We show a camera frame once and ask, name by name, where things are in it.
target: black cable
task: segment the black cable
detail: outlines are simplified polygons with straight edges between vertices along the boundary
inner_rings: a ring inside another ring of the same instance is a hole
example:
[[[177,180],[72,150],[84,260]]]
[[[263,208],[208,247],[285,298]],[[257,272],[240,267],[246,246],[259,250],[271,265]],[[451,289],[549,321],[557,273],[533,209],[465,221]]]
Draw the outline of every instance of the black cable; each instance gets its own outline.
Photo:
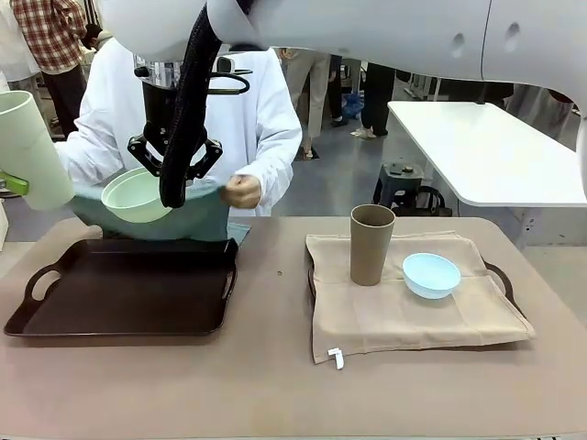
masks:
[[[250,83],[242,78],[240,74],[237,72],[235,73],[222,73],[222,72],[212,72],[210,75],[211,79],[214,78],[228,78],[229,80],[238,81],[239,83],[243,83],[244,87],[241,89],[209,89],[208,94],[245,94],[250,90]]]
[[[253,3],[254,0],[238,0],[245,15]],[[169,147],[165,150],[161,165],[159,191],[164,206],[179,208],[185,203],[185,181],[190,162],[206,142],[205,103],[220,45],[205,5],[188,40],[177,88]]]

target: person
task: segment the person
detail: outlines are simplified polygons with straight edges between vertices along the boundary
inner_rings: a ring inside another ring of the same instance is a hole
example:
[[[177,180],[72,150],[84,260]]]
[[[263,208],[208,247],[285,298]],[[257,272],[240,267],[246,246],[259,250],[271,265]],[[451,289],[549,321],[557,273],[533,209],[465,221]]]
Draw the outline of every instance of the person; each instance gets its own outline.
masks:
[[[559,140],[572,113],[574,103],[554,90],[517,84],[505,111],[538,131]]]
[[[95,23],[88,23],[85,27],[85,37],[82,38],[82,44],[86,49],[100,50],[108,40],[112,38],[112,34],[107,30],[103,30]]]
[[[6,78],[9,90],[23,90],[33,95],[44,119],[45,112],[36,79],[40,72],[39,66],[28,49],[9,0],[0,0],[0,71]]]
[[[365,82],[365,106],[360,114],[362,127],[352,133],[358,138],[387,136],[387,104],[392,100],[395,69],[370,62]]]
[[[55,104],[63,135],[75,131],[85,91],[83,53],[85,14],[77,0],[11,0],[25,41]]]
[[[223,154],[205,179],[226,184],[223,197],[235,208],[232,215],[271,215],[293,177],[302,128],[274,51],[231,57],[236,69],[253,71],[246,77],[250,90],[208,96],[205,128],[220,141]],[[234,82],[215,79],[211,87],[233,88]],[[55,144],[74,184],[95,185],[140,167],[127,145],[145,125],[142,90],[133,54],[111,38],[95,55],[78,131]]]
[[[349,120],[342,115],[342,79],[340,78],[340,66],[342,57],[330,56],[330,78],[328,79],[328,104],[330,105],[331,125],[334,128],[343,127]]]
[[[514,94],[514,85],[509,82],[445,80],[443,84],[451,102],[483,101],[505,109],[505,98]]]
[[[297,108],[304,90],[305,80],[308,74],[310,75],[308,130],[302,143],[304,159],[310,160],[314,157],[312,152],[314,139],[318,138],[322,131],[322,114],[328,89],[330,55],[307,49],[286,49],[282,57],[287,63],[285,79],[294,108]]]

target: beige napkin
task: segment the beige napkin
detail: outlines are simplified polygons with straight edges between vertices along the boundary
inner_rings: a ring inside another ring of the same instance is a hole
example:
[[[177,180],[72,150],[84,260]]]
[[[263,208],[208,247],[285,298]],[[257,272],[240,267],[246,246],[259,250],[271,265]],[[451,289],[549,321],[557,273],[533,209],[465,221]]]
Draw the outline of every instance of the beige napkin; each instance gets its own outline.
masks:
[[[308,236],[306,245],[315,263],[316,363],[329,360],[327,352],[333,348],[353,355],[487,346],[536,335],[494,282],[474,243],[454,233],[395,236],[382,282],[374,287],[351,281],[348,236]],[[424,300],[408,290],[402,263],[417,252],[439,254],[459,267],[462,281],[452,295]]]

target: black stool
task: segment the black stool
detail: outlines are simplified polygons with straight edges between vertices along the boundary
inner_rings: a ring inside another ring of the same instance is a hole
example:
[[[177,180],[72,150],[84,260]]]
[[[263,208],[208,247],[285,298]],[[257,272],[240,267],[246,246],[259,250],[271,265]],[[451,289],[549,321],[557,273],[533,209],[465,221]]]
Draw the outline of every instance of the black stool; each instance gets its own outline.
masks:
[[[373,203],[392,207],[393,199],[400,191],[405,198],[415,200],[424,179],[424,171],[418,165],[402,162],[384,163],[379,172]]]

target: tray handle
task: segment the tray handle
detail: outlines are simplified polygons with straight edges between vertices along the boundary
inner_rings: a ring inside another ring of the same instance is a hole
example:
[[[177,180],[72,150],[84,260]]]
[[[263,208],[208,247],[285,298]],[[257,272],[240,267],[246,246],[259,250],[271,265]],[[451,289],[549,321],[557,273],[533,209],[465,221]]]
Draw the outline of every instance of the tray handle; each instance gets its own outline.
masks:
[[[517,305],[517,302],[515,302],[514,286],[512,285],[512,282],[510,281],[509,277],[505,274],[503,270],[501,270],[494,264],[488,263],[485,260],[483,260],[483,263],[485,263],[485,268],[487,270],[493,272],[502,281],[502,284],[505,288],[505,298],[507,299],[507,301],[509,301],[517,309],[517,311],[526,318],[526,315],[524,314],[524,312],[522,312],[522,309],[520,309],[520,307]]]
[[[225,292],[222,294],[222,300],[227,303],[228,300],[230,299],[230,295],[232,295],[232,291],[235,290],[235,285],[237,284],[237,265],[235,264],[232,267],[232,271],[231,273],[231,277],[230,277],[230,283],[228,284],[228,289],[225,289]]]
[[[33,275],[30,278],[30,280],[28,280],[27,287],[25,288],[25,301],[37,301],[33,297],[33,291],[35,289],[35,286],[37,285],[39,280],[43,278],[45,275],[47,275],[49,272],[57,272],[61,275],[61,273],[59,272],[58,264],[51,264],[50,266],[47,266],[39,270],[35,275]]]

